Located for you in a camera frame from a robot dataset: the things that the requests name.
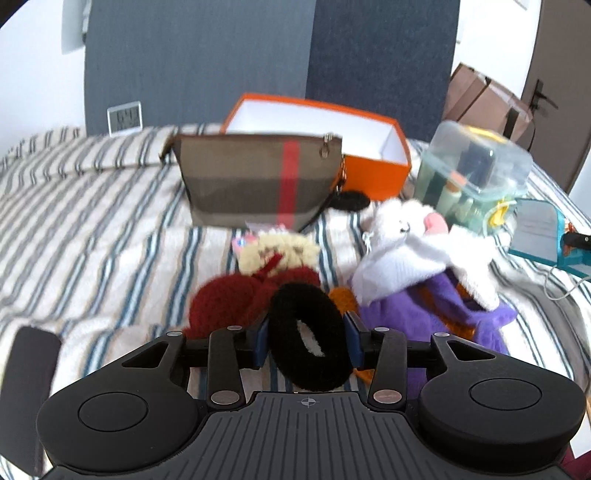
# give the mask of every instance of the wall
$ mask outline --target wall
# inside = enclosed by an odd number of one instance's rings
[[[85,123],[84,49],[61,53],[64,1],[29,0],[0,29],[0,155],[28,135]],[[453,68],[462,61],[520,96],[541,0],[528,3],[461,0]]]
[[[64,0],[28,0],[0,28],[0,156],[21,138],[84,125],[84,49],[62,54]]]
[[[570,199],[579,207],[588,217],[591,218],[591,196],[589,196],[589,186],[591,185],[591,151],[579,172],[577,181],[574,182],[573,189],[569,193]]]
[[[453,69],[463,62],[521,96],[530,69],[541,0],[462,0]]]

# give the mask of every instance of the gray wall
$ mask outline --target gray wall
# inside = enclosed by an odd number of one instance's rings
[[[222,121],[241,94],[341,103],[429,140],[459,0],[100,0],[86,39],[90,134],[142,102],[144,125]]]

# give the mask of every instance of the red knitted fabric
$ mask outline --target red knitted fabric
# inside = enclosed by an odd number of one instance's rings
[[[253,324],[268,310],[271,297],[285,283],[301,282],[320,286],[318,273],[308,267],[298,267],[267,277],[277,266],[276,255],[252,277],[234,273],[214,278],[196,293],[189,310],[188,339],[207,338],[214,330]]]

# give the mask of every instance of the digital clock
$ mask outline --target digital clock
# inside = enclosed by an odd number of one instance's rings
[[[142,105],[139,102],[131,102],[112,106],[107,109],[107,121],[109,135],[112,137],[141,132],[144,127]]]

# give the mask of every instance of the black scrunchie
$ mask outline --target black scrunchie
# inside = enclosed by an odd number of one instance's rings
[[[295,385],[310,391],[328,391],[349,378],[353,367],[343,317],[321,289],[305,283],[283,285],[271,299],[267,318],[273,359]],[[316,356],[306,348],[298,320],[310,328],[324,356]]]
[[[329,208],[340,210],[341,212],[360,212],[366,209],[371,200],[363,192],[348,190],[340,192],[331,201]]]

